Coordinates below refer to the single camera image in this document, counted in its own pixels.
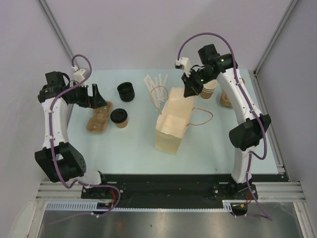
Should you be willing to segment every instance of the paper bag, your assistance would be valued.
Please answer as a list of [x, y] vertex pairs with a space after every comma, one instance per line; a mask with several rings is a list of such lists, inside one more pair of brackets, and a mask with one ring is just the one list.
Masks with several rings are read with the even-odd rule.
[[193, 113], [196, 97], [184, 98], [184, 88], [172, 88], [160, 113], [155, 134], [155, 148], [175, 155]]

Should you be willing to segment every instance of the metal floor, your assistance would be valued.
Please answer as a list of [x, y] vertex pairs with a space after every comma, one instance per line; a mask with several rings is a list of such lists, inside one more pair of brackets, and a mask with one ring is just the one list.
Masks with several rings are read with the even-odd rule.
[[[293, 203], [265, 203], [273, 222], [213, 212], [110, 212], [103, 218], [78, 216], [50, 225], [75, 212], [46, 211], [39, 238], [302, 238]], [[258, 213], [250, 204], [249, 213]]]

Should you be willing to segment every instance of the paper bag handle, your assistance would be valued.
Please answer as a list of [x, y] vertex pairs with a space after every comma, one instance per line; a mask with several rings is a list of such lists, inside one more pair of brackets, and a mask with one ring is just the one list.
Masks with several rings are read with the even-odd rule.
[[212, 112], [209, 112], [209, 111], [207, 111], [207, 110], [205, 110], [205, 109], [201, 109], [201, 108], [193, 108], [193, 109], [197, 109], [197, 110], [201, 110], [201, 111], [204, 111], [204, 112], [206, 112], [206, 113], [209, 113], [209, 114], [211, 115], [211, 118], [210, 118], [208, 121], [204, 122], [204, 123], [200, 123], [200, 124], [188, 123], [186, 126], [189, 126], [189, 125], [203, 125], [203, 124], [206, 124], [207, 122], [211, 121], [211, 119], [213, 118]]
[[153, 91], [154, 91], [155, 89], [159, 88], [159, 87], [162, 87], [162, 88], [164, 88], [164, 89], [166, 90], [166, 92], [167, 92], [167, 100], [168, 100], [168, 90], [167, 90], [167, 88], [165, 88], [165, 87], [162, 86], [162, 85], [159, 85], [159, 86], [154, 87], [154, 88], [151, 90], [151, 92], [150, 92], [150, 101], [151, 101], [151, 103], [154, 105], [154, 107], [159, 111], [159, 113], [162, 115], [162, 111], [155, 105], [155, 103], [154, 103], [153, 100], [152, 100], [152, 93], [153, 93]]

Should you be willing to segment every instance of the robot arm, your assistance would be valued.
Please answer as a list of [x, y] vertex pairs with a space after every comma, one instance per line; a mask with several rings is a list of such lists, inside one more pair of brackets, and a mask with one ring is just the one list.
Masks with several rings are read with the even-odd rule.
[[[87, 69], [77, 70], [74, 73], [76, 81], [82, 81], [87, 71]], [[65, 84], [63, 75], [65, 74], [55, 71], [47, 73], [45, 75], [47, 84], [38, 95], [45, 114], [45, 138], [43, 149], [35, 152], [35, 160], [52, 182], [59, 181], [51, 153], [49, 114], [52, 112], [54, 151], [56, 155], [60, 155], [57, 164], [62, 177], [65, 181], [80, 177], [79, 180], [82, 182], [100, 184], [101, 176], [99, 172], [88, 170], [81, 153], [69, 143], [66, 122], [69, 104], [78, 104], [80, 107], [85, 108], [100, 108], [106, 106], [107, 102], [100, 95], [96, 84], [92, 85], [92, 96], [88, 96], [88, 86], [83, 84], [58, 98], [51, 111], [52, 101], [60, 92], [69, 87], [69, 85]]]
[[239, 70], [237, 70], [239, 83], [236, 82], [231, 54], [221, 56], [217, 53], [213, 44], [204, 46], [198, 53], [204, 66], [197, 71], [193, 69], [188, 58], [180, 58], [175, 63], [175, 68], [184, 70], [182, 76], [185, 85], [184, 97], [199, 95], [203, 85], [211, 80], [217, 80], [225, 90], [238, 122], [238, 126], [229, 132], [230, 141], [235, 147], [234, 166], [231, 176], [237, 184], [245, 183], [249, 152], [254, 150], [259, 144], [263, 135], [259, 123], [249, 109], [239, 84], [241, 84], [247, 98], [253, 105], [254, 112], [262, 121], [265, 131], [271, 122], [270, 117], [269, 115], [263, 116], [252, 101], [243, 84]]

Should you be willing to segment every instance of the light blue table surface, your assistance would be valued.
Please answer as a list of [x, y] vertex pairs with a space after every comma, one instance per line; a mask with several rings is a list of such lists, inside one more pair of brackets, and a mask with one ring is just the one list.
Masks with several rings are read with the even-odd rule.
[[[241, 69], [246, 87], [257, 103], [252, 83], [246, 69]], [[233, 109], [220, 105], [222, 90], [217, 86], [208, 100], [200, 96], [195, 106], [209, 110], [213, 119], [201, 126], [187, 129], [176, 156], [154, 148], [155, 126], [159, 112], [150, 102], [150, 93], [143, 79], [149, 74], [154, 80], [168, 73], [166, 87], [183, 87], [181, 70], [95, 70], [87, 81], [97, 83], [101, 95], [112, 101], [113, 109], [124, 108], [128, 112], [128, 125], [120, 129], [108, 117], [108, 127], [103, 134], [90, 134], [86, 124], [93, 115], [92, 109], [74, 106], [68, 125], [70, 143], [84, 156], [86, 164], [93, 170], [109, 174], [229, 174], [233, 168], [234, 147], [229, 140], [229, 131], [237, 126]], [[125, 103], [120, 100], [117, 86], [129, 81], [133, 84], [135, 98]], [[202, 123], [209, 114], [195, 110], [192, 123]], [[256, 152], [263, 154], [263, 140]], [[267, 158], [260, 161], [254, 158], [254, 174], [276, 174], [277, 168], [268, 144]]]

